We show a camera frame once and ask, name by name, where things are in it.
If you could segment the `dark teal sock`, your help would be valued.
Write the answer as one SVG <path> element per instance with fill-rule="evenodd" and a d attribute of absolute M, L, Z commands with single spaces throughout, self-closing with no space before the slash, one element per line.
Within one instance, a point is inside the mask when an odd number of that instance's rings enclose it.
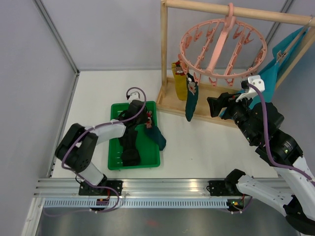
<path fill-rule="evenodd" d="M 147 122 L 145 123 L 145 134 L 155 144 L 158 145 L 160 151 L 166 147 L 166 139 L 162 135 L 160 129 L 155 125 L 152 111 L 147 112 Z"/>

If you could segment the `pink round clip hanger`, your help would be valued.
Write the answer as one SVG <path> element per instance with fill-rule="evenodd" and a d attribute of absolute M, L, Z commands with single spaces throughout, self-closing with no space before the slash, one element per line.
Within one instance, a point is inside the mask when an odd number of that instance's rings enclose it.
<path fill-rule="evenodd" d="M 182 37 L 180 42 L 180 52 L 178 54 L 179 63 L 185 74 L 191 73 L 199 82 L 202 77 L 207 77 L 212 86 L 218 85 L 218 80 L 225 80 L 228 86 L 233 86 L 234 80 L 244 78 L 257 71 L 262 64 L 267 53 L 267 44 L 263 35 L 252 25 L 238 21 L 235 15 L 233 3 L 228 4 L 228 12 L 224 18 L 218 18 L 201 22 L 190 28 Z M 229 36 L 235 41 L 233 51 L 230 53 L 224 72 L 215 72 L 220 57 L 223 56 L 224 47 Z M 205 37 L 204 45 L 197 55 L 197 59 L 190 61 L 187 51 L 193 42 L 197 42 Z M 258 38 L 261 49 L 255 57 L 253 65 L 244 72 L 235 73 L 234 66 L 241 53 L 242 47 Z"/>

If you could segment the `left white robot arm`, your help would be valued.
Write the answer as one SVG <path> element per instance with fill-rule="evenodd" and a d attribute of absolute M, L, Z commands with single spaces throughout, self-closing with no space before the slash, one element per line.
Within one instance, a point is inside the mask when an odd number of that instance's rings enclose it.
<path fill-rule="evenodd" d="M 96 127 L 73 124 L 55 150 L 55 157 L 62 162 L 62 167 L 73 171 L 84 182 L 81 187 L 93 194 L 112 193 L 107 187 L 107 176 L 93 163 L 95 147 L 111 139 L 119 139 L 123 147 L 122 160 L 127 166 L 140 163 L 140 154 L 136 148 L 138 131 L 136 127 L 148 121 L 146 103 L 134 99 L 128 109 L 115 119 Z"/>

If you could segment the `christmas pattern sock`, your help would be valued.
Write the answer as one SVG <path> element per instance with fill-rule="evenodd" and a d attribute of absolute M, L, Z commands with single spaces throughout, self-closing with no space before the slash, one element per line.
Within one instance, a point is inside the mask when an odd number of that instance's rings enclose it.
<path fill-rule="evenodd" d="M 185 107 L 185 117 L 188 122 L 192 120 L 193 114 L 198 101 L 199 96 L 199 86 L 198 82 L 190 74 L 186 74 L 186 86 L 187 86 L 187 100 Z"/>

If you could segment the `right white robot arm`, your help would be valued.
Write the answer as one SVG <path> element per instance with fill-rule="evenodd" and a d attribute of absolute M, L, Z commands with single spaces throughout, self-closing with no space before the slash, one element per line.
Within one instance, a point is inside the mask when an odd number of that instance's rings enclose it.
<path fill-rule="evenodd" d="M 315 183 L 303 151 L 295 139 L 280 130 L 284 120 L 272 103 L 259 102 L 252 108 L 240 94 L 222 93 L 207 97 L 211 117 L 231 119 L 250 146 L 269 166 L 282 176 L 292 194 L 277 191 L 234 169 L 224 179 L 230 194 L 254 197 L 282 214 L 288 224 L 304 235 L 315 234 Z"/>

